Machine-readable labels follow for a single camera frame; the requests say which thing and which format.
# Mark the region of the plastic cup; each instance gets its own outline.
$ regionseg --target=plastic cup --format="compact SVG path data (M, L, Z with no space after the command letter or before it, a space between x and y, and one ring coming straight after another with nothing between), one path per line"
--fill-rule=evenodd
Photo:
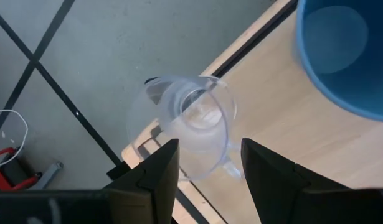
M145 158L140 150L148 147L140 138L144 128L156 120L159 131L151 133L155 143L161 146L169 139L179 139L180 166L185 172L180 180L203 179L218 166L242 178L241 171L227 157L233 145L229 129L236 113L233 96L218 78L158 77L145 84L131 105L128 138L136 153Z

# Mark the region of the white cable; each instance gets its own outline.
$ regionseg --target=white cable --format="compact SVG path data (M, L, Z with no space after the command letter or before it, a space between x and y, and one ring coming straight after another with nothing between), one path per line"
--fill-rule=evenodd
M8 161L0 163L0 166L3 166L4 164L6 164L6 163L12 161L15 157L18 156L18 154L21 152L22 148L24 147L25 139L27 138L27 135L28 135L28 124L27 124L27 122L25 121L25 119L21 116L20 113L18 113L18 112L15 111L15 110L0 110L0 113L2 113L2 112L13 112L13 113L17 114L18 117L20 117L20 118L22 119L22 121L24 122L24 124L25 124L25 129L26 129L26 130L25 130L24 138L22 139L21 146L19 147L19 149L17 150L17 152L16 152L16 153L15 153L15 154L14 154Z

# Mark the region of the wooden table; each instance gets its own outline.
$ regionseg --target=wooden table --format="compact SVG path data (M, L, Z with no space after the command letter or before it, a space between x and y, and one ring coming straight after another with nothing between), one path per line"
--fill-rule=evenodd
M383 123L342 110L308 80L295 54L294 6L293 1L277 1L204 72L210 75L223 68L248 41L256 41L256 34L267 30L267 24L276 17L275 29L222 77L239 106L232 137L251 138L348 187L383 187ZM132 149L123 152L127 162L137 160L131 153ZM232 159L240 162L238 154ZM226 222L259 222L245 181L216 169L194 184ZM201 199L197 193L187 196ZM204 216L210 217L211 223L223 223L212 208L202 206L206 204L202 201L196 207Z

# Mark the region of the black line on floor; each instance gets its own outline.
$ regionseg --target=black line on floor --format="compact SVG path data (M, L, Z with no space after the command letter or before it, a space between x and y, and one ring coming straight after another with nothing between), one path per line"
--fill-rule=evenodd
M75 0L64 0L64 2L61 4L60 9L55 14L52 22L49 25L49 28L47 28L42 37L42 40L35 50L34 58L36 60L39 61L42 58L43 53L46 51L47 47L53 39L54 34L57 32L61 23L64 21L64 18L71 9L74 1Z
M97 144L103 149L105 154L111 159L111 161L116 165L120 165L121 160L116 156L104 139L97 133L96 129L86 120L83 114L78 110L78 108L72 103L70 98L64 91L61 89L59 84L53 79L53 77L47 72L41 63L36 64L36 69L40 72L43 78L47 83L53 88L55 94L57 94L60 99L65 103L67 108L72 112L72 114L78 119L80 124L86 129L86 131L92 136L92 138L97 142Z
M6 34L14 41L24 55L30 60L32 58L32 52L27 48L23 41L13 31L9 24L0 16L0 26L6 31Z
M244 58L256 45L258 45L269 33L280 25L288 16L295 11L298 0L291 0L278 11L262 28L260 28L246 43L231 55L212 76L223 77L234 65Z
M25 84L28 82L29 77L31 77L32 72L35 70L35 65L32 61L30 61L25 68L24 72L22 73L19 81L17 82L16 87L14 87L14 90L12 91L9 99L7 100L6 105L4 106L4 109L10 110L16 104L16 101L19 98L19 95L21 94L22 90L25 87ZM2 112L0 114L0 129L2 128L4 122L6 121L7 117L9 116L9 112Z
M209 224L208 220L198 211L198 209L190 202L190 200L184 195L184 193L177 189L176 199L180 204L189 212L190 216L198 223Z
M205 197L205 195L198 189L198 187L190 181L190 184L198 191L198 193L204 198L204 200L209 204L209 206L216 212L216 214L223 220L224 223L228 223L226 219L219 213L219 211L213 206L213 204Z

